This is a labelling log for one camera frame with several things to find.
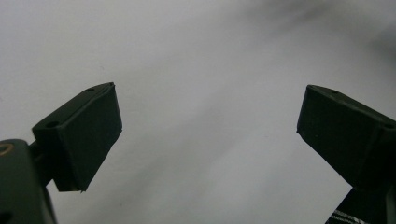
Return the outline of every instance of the gray surface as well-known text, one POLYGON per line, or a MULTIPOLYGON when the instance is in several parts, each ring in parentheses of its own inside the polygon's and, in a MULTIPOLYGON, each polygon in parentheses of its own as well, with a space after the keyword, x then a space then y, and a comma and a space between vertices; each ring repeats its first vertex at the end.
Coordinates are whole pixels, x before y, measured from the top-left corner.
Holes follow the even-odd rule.
POLYGON ((114 81, 123 133, 62 223, 324 223, 350 186, 296 131, 304 88, 396 118, 387 1, 0 3, 0 137, 114 81))

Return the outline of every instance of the white surface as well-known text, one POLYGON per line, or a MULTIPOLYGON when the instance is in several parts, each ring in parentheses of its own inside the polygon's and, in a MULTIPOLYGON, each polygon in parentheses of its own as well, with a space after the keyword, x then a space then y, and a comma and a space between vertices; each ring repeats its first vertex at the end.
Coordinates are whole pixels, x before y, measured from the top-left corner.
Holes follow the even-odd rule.
POLYGON ((357 2, 1 1, 0 138, 114 81, 123 133, 87 192, 49 184, 59 223, 324 223, 350 186, 295 132, 305 86, 396 118, 394 4, 357 2))

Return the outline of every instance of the screw hole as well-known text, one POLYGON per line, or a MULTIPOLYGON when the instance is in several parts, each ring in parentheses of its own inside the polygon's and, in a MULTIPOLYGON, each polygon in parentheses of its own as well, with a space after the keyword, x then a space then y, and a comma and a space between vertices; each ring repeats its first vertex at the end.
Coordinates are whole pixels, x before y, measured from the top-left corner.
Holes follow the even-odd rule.
POLYGON ((394 129, 394 128, 395 128, 395 126, 392 125, 392 124, 385 124, 384 126, 385 126, 387 129, 394 129))
POLYGON ((12 150, 12 148, 14 148, 14 145, 12 145, 10 143, 1 144, 0 145, 0 156, 4 156, 4 155, 8 154, 8 152, 10 152, 12 150))
POLYGON ((0 223, 7 223, 12 219, 12 214, 9 212, 0 213, 0 223))
POLYGON ((47 127, 47 128, 53 128, 53 127, 56 127, 58 124, 59 124, 58 121, 52 121, 52 122, 48 123, 48 124, 46 125, 46 127, 47 127))

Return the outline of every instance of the black plastic part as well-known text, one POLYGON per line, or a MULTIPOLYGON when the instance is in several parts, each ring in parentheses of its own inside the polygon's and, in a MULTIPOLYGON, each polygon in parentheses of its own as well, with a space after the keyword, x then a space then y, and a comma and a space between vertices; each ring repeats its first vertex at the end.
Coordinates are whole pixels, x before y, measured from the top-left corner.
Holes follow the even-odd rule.
POLYGON ((122 130, 114 84, 89 88, 33 128, 59 191, 86 190, 122 130))
POLYGON ((389 189, 390 184, 387 182, 374 191, 352 189, 326 224, 387 223, 386 196, 389 189))
POLYGON ((53 178, 54 161, 50 159, 49 155, 43 152, 43 149, 38 146, 37 142, 33 142, 29 146, 29 149, 35 162, 39 181, 42 186, 47 186, 53 178))
POLYGON ((47 189, 26 142, 0 142, 0 223, 56 223, 47 189))
POLYGON ((389 174, 396 122, 341 92, 308 85, 297 133, 355 189, 376 189, 389 174))

